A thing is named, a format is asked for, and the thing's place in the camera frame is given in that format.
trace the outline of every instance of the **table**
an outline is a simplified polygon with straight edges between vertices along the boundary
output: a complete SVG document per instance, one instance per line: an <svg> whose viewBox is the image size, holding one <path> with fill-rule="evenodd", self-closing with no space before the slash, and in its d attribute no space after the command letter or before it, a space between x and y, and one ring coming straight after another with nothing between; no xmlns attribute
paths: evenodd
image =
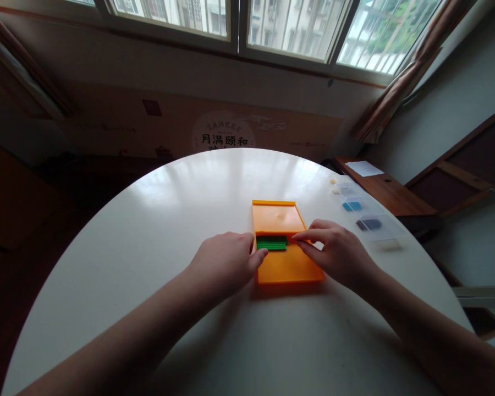
<svg viewBox="0 0 495 396"><path fill-rule="evenodd" d="M367 161L367 159L335 157L335 161L339 169L396 217L434 216L438 213L435 208L422 201L388 173L363 177L346 165L348 162Z"/></svg>
<svg viewBox="0 0 495 396"><path fill-rule="evenodd" d="M117 322L185 268L217 233L252 230L251 200L296 201L305 223L354 231L385 271L472 331L412 235L366 241L332 193L338 175L255 148L204 152L142 177L108 203L60 258L26 320L3 395L13 395ZM331 279L279 293L250 284L174 347L163 394L439 394L384 319Z"/></svg>
<svg viewBox="0 0 495 396"><path fill-rule="evenodd" d="M424 243L433 238L442 228L443 219L435 208L424 202L388 173L363 177L347 166L348 162L366 161L366 158L334 157L323 160L337 171L351 177L365 191L395 215L409 231Z"/></svg>

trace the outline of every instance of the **beige curtain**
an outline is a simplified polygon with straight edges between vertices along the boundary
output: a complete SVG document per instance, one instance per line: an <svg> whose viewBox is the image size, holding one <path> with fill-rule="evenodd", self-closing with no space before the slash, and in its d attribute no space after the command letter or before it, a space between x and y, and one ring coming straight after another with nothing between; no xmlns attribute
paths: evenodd
<svg viewBox="0 0 495 396"><path fill-rule="evenodd" d="M385 89L381 97L361 117L352 137L363 143L378 143L383 130L402 100L412 92L435 59L442 43L462 20L475 1L445 0L434 16L411 63Z"/></svg>
<svg viewBox="0 0 495 396"><path fill-rule="evenodd" d="M31 117L62 119L76 112L1 21L0 88Z"/></svg>

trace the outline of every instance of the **tree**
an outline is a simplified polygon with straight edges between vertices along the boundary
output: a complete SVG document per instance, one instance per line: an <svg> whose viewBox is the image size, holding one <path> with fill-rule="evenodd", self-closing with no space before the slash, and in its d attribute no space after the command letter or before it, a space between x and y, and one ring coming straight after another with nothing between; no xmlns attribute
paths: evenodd
<svg viewBox="0 0 495 396"><path fill-rule="evenodd" d="M424 29L429 18L435 12L440 0L376 0L374 9L370 9L365 26L374 28L368 42L369 54L407 53Z"/></svg>

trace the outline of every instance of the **orange box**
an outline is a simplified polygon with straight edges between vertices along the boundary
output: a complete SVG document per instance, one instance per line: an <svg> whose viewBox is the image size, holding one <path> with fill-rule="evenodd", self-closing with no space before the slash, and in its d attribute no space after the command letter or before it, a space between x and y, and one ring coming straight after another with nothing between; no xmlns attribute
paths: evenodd
<svg viewBox="0 0 495 396"><path fill-rule="evenodd" d="M286 235L286 250L269 251L257 273L258 284L309 283L325 279L325 273L292 239L304 231L303 218L295 202L253 201L255 239L262 235Z"/></svg>

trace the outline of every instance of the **finger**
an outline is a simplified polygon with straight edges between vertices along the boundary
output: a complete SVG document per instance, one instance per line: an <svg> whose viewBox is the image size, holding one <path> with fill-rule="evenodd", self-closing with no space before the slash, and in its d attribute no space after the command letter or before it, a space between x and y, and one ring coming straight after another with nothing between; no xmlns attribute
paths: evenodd
<svg viewBox="0 0 495 396"><path fill-rule="evenodd" d="M312 228L295 234L292 238L295 240L314 240L325 243L329 233L330 231L327 229Z"/></svg>
<svg viewBox="0 0 495 396"><path fill-rule="evenodd" d="M303 241L297 241L297 246L301 248L306 256L314 260L316 263L322 262L323 252L315 246Z"/></svg>
<svg viewBox="0 0 495 396"><path fill-rule="evenodd" d="M253 244L255 242L255 236L252 233L242 234L243 239L246 241L246 245L249 246L249 253L253 250Z"/></svg>
<svg viewBox="0 0 495 396"><path fill-rule="evenodd" d="M330 220L323 220L323 219L315 219L312 221L312 224L310 225L310 229L313 228L337 228L341 227L338 223L335 223Z"/></svg>
<svg viewBox="0 0 495 396"><path fill-rule="evenodd" d="M249 260L247 261L247 266L250 270L255 272L264 261L264 257L268 255L269 251L267 249L260 249L249 256Z"/></svg>

